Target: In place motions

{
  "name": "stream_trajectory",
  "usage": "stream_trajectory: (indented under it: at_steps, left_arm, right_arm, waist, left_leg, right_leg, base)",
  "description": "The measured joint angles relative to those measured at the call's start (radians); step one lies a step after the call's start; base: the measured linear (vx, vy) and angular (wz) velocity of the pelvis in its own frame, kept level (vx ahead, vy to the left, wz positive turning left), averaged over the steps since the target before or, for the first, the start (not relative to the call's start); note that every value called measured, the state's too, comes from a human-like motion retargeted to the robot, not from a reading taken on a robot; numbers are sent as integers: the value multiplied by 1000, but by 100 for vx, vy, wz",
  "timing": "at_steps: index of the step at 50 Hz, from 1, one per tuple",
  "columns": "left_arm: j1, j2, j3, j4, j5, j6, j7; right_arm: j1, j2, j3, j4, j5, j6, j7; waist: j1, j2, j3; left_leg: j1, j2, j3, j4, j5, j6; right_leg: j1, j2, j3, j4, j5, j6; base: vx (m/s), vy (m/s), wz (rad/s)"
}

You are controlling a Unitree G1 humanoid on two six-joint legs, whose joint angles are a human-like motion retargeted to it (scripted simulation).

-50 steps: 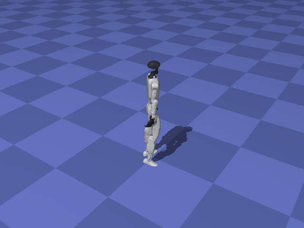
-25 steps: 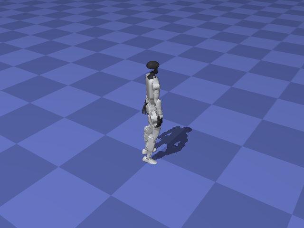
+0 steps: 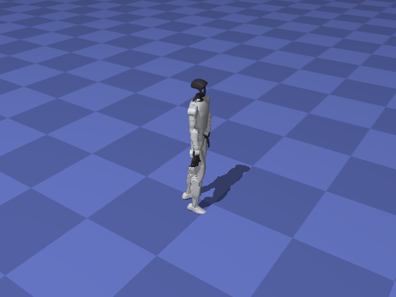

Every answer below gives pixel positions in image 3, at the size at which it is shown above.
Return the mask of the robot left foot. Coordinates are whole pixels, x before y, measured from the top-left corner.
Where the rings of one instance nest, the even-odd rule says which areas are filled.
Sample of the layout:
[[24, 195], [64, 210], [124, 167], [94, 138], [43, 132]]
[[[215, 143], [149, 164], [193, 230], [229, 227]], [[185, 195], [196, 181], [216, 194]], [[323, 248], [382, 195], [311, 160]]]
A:
[[192, 195], [187, 194], [187, 192], [184, 192], [184, 193], [182, 194], [182, 198], [183, 198], [183, 199], [188, 199], [188, 198], [191, 198], [191, 197], [192, 197]]

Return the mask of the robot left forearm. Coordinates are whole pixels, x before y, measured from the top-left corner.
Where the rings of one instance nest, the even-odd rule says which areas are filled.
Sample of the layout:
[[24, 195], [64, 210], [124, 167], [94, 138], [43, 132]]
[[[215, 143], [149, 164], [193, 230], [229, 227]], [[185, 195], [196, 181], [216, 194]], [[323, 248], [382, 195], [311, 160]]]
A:
[[208, 121], [208, 125], [207, 125], [207, 128], [206, 128], [206, 130], [204, 131], [204, 135], [205, 136], [208, 136], [208, 134], [209, 134], [209, 132], [210, 132], [210, 130], [211, 130], [211, 120], [210, 121]]

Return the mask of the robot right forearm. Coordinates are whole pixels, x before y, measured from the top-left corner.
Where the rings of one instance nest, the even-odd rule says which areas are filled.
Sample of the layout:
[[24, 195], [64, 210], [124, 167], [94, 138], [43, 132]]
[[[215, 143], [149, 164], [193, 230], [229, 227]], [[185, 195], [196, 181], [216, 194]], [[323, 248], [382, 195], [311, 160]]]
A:
[[198, 132], [196, 130], [191, 131], [191, 141], [192, 141], [192, 148], [195, 151], [195, 156], [200, 154], [200, 145], [199, 145], [199, 138]]

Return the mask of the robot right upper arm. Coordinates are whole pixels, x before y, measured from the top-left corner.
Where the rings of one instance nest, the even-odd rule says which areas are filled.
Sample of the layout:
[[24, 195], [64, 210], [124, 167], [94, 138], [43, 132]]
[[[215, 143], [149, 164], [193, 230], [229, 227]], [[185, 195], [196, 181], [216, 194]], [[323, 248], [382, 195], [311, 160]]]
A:
[[188, 110], [187, 110], [187, 115], [189, 116], [189, 132], [191, 134], [191, 131], [196, 130], [199, 133], [198, 128], [196, 128], [197, 124], [197, 115], [198, 115], [198, 109], [197, 105], [191, 105]]

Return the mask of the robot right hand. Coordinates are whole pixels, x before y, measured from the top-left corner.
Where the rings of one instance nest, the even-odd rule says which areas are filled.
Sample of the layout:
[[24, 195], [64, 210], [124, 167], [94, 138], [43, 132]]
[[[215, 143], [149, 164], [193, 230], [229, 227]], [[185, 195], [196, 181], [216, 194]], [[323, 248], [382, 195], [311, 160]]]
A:
[[199, 162], [200, 162], [199, 155], [196, 155], [196, 156], [195, 156], [195, 151], [193, 151], [192, 156], [193, 156], [194, 158], [192, 159], [192, 161], [191, 161], [192, 163], [191, 163], [191, 165], [189, 165], [189, 167], [196, 167], [196, 166], [199, 165]]

